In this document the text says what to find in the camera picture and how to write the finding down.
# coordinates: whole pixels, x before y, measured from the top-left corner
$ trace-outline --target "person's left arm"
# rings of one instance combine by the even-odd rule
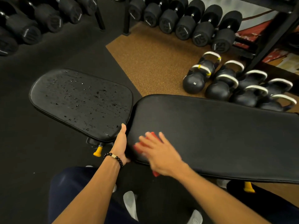
[[[122,124],[111,153],[118,156],[123,165],[125,157],[126,126]],[[105,221],[108,205],[120,169],[119,162],[107,156],[85,188],[73,199],[53,224],[102,224]]]

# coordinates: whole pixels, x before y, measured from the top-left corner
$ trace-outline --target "person's leg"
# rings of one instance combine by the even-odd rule
[[[72,167],[54,176],[50,185],[48,222],[51,224],[93,177],[97,168]],[[105,224],[137,223],[117,202],[110,200]]]
[[[272,224],[299,223],[299,208],[267,190],[252,185],[255,193],[244,191],[244,181],[232,180],[227,191]]]

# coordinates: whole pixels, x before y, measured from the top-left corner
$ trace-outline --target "forearm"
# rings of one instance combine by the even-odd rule
[[[118,161],[107,156],[90,182],[53,224],[104,223],[119,169]]]
[[[207,181],[187,164],[174,173],[176,178],[193,195],[216,224],[267,224],[260,215],[218,186]]]

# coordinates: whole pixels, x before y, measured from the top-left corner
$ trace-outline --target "person's right hand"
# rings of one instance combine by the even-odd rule
[[[181,156],[162,132],[159,132],[162,141],[155,138],[150,132],[145,133],[145,135],[148,139],[144,136],[139,137],[140,142],[143,142],[145,146],[141,143],[136,143],[135,146],[149,160],[153,171],[173,177],[178,167],[184,164]]]

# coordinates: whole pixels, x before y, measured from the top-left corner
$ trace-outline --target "hand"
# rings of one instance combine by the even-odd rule
[[[118,133],[116,140],[114,142],[114,146],[110,151],[111,153],[113,153],[114,155],[118,156],[121,159],[123,165],[130,162],[130,160],[125,156],[125,150],[127,145],[126,130],[127,127],[125,126],[125,124],[122,123],[121,130]]]
[[[142,154],[149,160],[152,170],[165,175],[173,177],[178,167],[184,164],[181,156],[165,138],[162,132],[159,132],[159,137],[162,141],[155,138],[150,132],[145,133],[147,138],[140,136],[140,142],[135,146]]]

